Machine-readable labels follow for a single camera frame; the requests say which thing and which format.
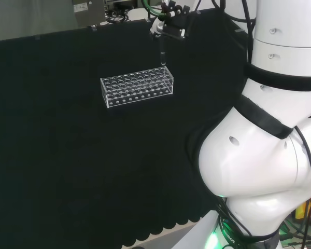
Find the screw hole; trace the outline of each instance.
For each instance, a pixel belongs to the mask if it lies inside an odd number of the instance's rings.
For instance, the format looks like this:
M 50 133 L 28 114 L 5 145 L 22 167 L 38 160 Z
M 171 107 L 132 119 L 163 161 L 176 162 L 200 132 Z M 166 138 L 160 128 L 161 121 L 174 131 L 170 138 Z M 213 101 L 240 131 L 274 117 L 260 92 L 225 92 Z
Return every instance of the screw hole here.
M 230 141 L 233 145 L 239 146 L 239 141 L 238 141 L 236 138 L 230 136 L 230 137 L 229 137 L 229 141 Z
M 264 85 L 261 85 L 260 86 L 260 89 L 264 92 L 272 92 L 272 88 L 271 87 L 268 87 L 268 86 L 264 86 Z

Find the cable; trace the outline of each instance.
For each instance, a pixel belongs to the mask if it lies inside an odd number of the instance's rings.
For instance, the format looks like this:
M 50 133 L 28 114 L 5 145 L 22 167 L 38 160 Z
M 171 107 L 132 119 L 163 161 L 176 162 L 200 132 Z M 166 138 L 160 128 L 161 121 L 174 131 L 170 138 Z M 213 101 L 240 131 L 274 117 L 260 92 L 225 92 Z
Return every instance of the cable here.
M 147 3 L 147 0 L 141 0 L 142 6 L 146 9 L 148 13 L 155 17 L 166 17 L 165 13 L 160 13 L 151 8 L 151 6 Z
M 251 20 L 250 20 L 247 0 L 242 0 L 242 4 L 243 4 L 244 15 L 245 15 L 245 19 L 247 21 L 247 27 L 248 27 L 248 62 L 251 63 L 252 47 L 253 47 L 252 26 L 251 26 Z
M 222 24 L 223 24 L 223 27 L 224 27 L 224 30 L 226 31 L 226 33 L 228 34 L 228 36 L 230 37 L 230 39 L 239 47 L 241 48 L 242 50 L 246 50 L 246 48 L 237 41 L 237 39 L 235 39 L 231 32 L 228 30 L 228 27 L 227 27 L 227 24 L 226 24 L 226 18 L 225 16 L 222 17 Z
M 307 157 L 309 159 L 309 163 L 310 163 L 310 167 L 311 167 L 311 151 L 310 151 L 310 148 L 309 148 L 309 146 L 307 144 L 307 141 L 305 140 L 305 137 L 302 134 L 300 128 L 295 126 L 295 129 L 296 129 L 297 133 L 299 134 L 300 138 L 302 139 L 303 145 L 305 146 Z M 311 219 L 311 207 L 310 207 L 310 209 L 308 211 L 308 215 L 307 215 L 307 219 L 306 219 L 306 226 L 305 226 L 305 231 L 304 231 L 303 241 L 302 241 L 302 249 L 304 249 L 304 246 L 305 246 L 305 243 L 306 243 L 306 238 L 307 238 L 307 232 L 308 232 L 308 228 L 309 228 L 310 219 Z
M 233 215 L 232 211 L 230 211 L 230 209 L 227 207 L 226 203 L 223 201 L 223 199 L 221 197 L 219 197 L 219 199 L 221 200 L 220 202 L 222 202 L 222 205 L 224 206 L 224 208 L 226 209 L 226 211 L 229 213 L 229 215 L 234 218 L 234 220 L 249 234 L 249 236 L 252 236 L 251 232 Z
M 216 3 L 215 0 L 211 0 L 211 1 L 212 1 L 213 5 L 214 5 L 214 7 L 215 7 L 216 9 L 220 9 L 219 5 L 217 5 L 217 3 Z M 233 20 L 233 21 L 236 21 L 236 22 L 247 22 L 246 19 L 240 19 L 240 18 L 233 17 L 233 16 L 227 14 L 226 12 L 225 12 L 224 14 L 225 14 L 229 19 L 231 19 L 231 20 Z
M 303 229 L 303 227 L 304 227 L 304 224 L 306 223 L 308 207 L 309 207 L 309 201 L 306 201 L 306 202 L 305 202 L 305 210 L 304 210 L 303 221 L 302 221 L 300 227 L 296 227 L 293 223 L 291 223 L 289 220 L 287 220 L 287 222 L 288 222 L 294 229 L 296 229 L 296 232 L 293 234 L 294 236 L 297 235 L 297 234 L 299 234 L 299 233 L 303 234 L 302 229 Z
M 201 4 L 201 2 L 202 2 L 202 0 L 199 0 L 199 1 L 198 1 L 197 6 L 196 6 L 196 8 L 195 8 L 195 11 L 198 10 L 199 4 Z

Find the black cloth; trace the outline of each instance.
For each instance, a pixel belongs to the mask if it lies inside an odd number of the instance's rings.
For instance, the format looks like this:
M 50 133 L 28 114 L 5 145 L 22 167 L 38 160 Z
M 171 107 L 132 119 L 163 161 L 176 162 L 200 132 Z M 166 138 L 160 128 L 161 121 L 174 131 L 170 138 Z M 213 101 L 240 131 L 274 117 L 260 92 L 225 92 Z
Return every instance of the black cloth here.
M 150 27 L 0 41 L 0 248 L 120 248 L 214 208 L 184 143 L 240 96 L 244 52 L 203 11 L 165 41 L 174 94 L 107 109 L 100 78 L 160 66 Z

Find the green light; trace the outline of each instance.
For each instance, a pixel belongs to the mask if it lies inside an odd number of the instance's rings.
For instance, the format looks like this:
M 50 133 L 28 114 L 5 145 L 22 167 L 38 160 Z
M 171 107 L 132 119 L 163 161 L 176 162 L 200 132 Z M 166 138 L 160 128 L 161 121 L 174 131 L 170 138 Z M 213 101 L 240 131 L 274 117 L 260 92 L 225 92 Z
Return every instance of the green light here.
M 218 244 L 217 235 L 213 232 L 207 239 L 205 249 L 215 249 Z

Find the robotic arm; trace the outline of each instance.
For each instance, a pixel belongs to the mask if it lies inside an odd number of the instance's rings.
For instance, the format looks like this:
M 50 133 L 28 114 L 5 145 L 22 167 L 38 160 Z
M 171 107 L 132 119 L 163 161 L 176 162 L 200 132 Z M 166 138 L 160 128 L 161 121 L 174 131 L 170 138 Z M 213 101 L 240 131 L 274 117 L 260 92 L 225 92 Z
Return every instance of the robotic arm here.
M 182 13 L 170 15 L 158 17 L 151 34 L 185 38 L 187 29 L 171 21 Z M 247 235 L 238 242 L 220 213 L 219 221 L 210 219 L 220 248 L 280 249 L 280 224 L 311 198 L 311 0 L 257 0 L 250 53 L 256 77 L 249 74 L 239 106 L 205 138 L 199 169 L 207 188 L 227 197 L 222 205 Z

